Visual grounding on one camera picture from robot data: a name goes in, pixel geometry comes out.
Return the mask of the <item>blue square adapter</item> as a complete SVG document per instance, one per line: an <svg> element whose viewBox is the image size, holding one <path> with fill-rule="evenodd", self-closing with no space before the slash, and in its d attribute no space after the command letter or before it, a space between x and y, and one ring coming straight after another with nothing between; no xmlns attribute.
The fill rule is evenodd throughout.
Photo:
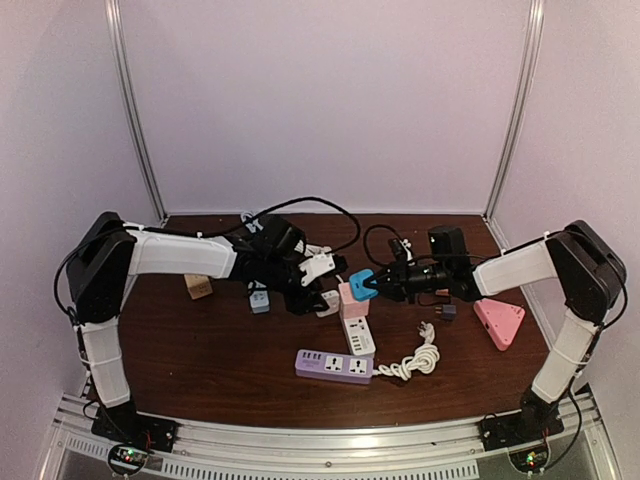
<svg viewBox="0 0 640 480"><path fill-rule="evenodd" d="M374 272L371 269L363 269L349 277L351 293L356 301L365 302L378 295L378 291L375 288L366 285L366 282L372 279L373 276Z"/></svg>

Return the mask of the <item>light blue power strip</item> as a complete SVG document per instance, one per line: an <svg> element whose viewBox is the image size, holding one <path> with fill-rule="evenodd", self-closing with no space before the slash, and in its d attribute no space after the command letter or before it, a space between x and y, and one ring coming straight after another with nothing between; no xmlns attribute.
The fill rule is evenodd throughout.
<svg viewBox="0 0 640 480"><path fill-rule="evenodd" d="M270 311L270 300L268 290L260 282L250 282L248 284L249 304L253 314L264 314Z"/></svg>

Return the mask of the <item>pink cube adapter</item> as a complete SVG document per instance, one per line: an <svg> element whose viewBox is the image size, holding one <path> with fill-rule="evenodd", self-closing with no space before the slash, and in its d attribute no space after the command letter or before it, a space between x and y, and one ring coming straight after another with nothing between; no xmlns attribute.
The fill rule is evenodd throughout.
<svg viewBox="0 0 640 480"><path fill-rule="evenodd" d="M366 317L369 314L370 301L358 301L354 298L348 282L338 285L340 296L339 315L342 320Z"/></svg>

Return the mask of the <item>white small adapter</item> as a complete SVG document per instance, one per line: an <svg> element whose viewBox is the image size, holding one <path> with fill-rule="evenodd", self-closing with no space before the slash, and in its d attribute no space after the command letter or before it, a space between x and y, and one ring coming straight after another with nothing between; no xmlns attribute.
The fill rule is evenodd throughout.
<svg viewBox="0 0 640 480"><path fill-rule="evenodd" d="M336 314L340 309L340 294L337 290L328 290L321 294L327 308L316 313L318 318L324 318Z"/></svg>

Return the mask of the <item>white power strip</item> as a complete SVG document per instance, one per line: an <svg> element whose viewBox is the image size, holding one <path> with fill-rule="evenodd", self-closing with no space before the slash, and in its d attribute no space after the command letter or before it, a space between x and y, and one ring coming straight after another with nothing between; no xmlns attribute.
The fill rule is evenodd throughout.
<svg viewBox="0 0 640 480"><path fill-rule="evenodd" d="M344 335L353 356L373 358L376 345L365 316L342 318Z"/></svg>

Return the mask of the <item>dark grey plug adapter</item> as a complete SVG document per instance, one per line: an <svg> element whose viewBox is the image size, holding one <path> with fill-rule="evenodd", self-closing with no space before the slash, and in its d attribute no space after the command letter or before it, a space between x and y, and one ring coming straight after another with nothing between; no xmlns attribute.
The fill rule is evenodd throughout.
<svg viewBox="0 0 640 480"><path fill-rule="evenodd" d="M438 304L434 307L436 317L439 320L451 322L457 316L457 307L455 304Z"/></svg>

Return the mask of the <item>beige cube socket adapter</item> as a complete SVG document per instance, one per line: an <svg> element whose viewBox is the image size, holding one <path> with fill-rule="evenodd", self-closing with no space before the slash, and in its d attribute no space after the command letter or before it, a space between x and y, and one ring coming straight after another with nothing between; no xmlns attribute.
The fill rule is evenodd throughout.
<svg viewBox="0 0 640 480"><path fill-rule="evenodd" d="M213 294L213 288L208 276L185 274L183 278L189 297L192 300L199 300Z"/></svg>

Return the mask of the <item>purple power strip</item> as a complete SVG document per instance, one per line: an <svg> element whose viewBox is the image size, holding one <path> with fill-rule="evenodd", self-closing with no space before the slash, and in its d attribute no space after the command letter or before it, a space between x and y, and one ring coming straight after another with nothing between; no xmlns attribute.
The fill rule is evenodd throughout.
<svg viewBox="0 0 640 480"><path fill-rule="evenodd" d="M368 385L373 377L370 358L301 349L296 354L298 377L348 384Z"/></svg>

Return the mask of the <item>pink triangular socket adapter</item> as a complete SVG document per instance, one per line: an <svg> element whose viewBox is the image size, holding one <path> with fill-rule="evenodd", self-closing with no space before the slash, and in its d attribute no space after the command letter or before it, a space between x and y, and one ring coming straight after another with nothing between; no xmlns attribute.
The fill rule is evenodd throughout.
<svg viewBox="0 0 640 480"><path fill-rule="evenodd" d="M508 350L525 317L525 309L486 298L476 301L473 310L495 347L501 352Z"/></svg>

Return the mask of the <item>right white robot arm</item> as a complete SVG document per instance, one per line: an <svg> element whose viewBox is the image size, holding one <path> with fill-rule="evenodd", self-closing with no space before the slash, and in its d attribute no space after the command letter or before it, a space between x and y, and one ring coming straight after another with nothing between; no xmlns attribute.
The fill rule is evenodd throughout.
<svg viewBox="0 0 640 480"><path fill-rule="evenodd" d="M415 258L399 241L391 241L393 262L367 276L364 287L397 302L412 303L417 295L439 289L475 302L542 280L559 281L565 298L563 324L512 423L519 440L535 440L588 365L601 334L612 326L607 317L616 301L628 299L622 259L583 220L478 264L472 262L459 228L434 227L428 236L430 254Z"/></svg>

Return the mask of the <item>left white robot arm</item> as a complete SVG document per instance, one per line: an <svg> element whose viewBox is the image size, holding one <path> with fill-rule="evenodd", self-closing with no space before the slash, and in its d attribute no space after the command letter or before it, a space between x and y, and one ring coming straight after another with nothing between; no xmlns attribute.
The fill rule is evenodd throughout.
<svg viewBox="0 0 640 480"><path fill-rule="evenodd" d="M129 278L187 274L261 284L281 294L294 315L322 312L329 305L304 246L303 231L277 215L251 236L207 237L127 224L114 212L101 214L57 273L67 277L72 303L63 311L77 332L106 429L123 444L137 442L144 433L119 344Z"/></svg>

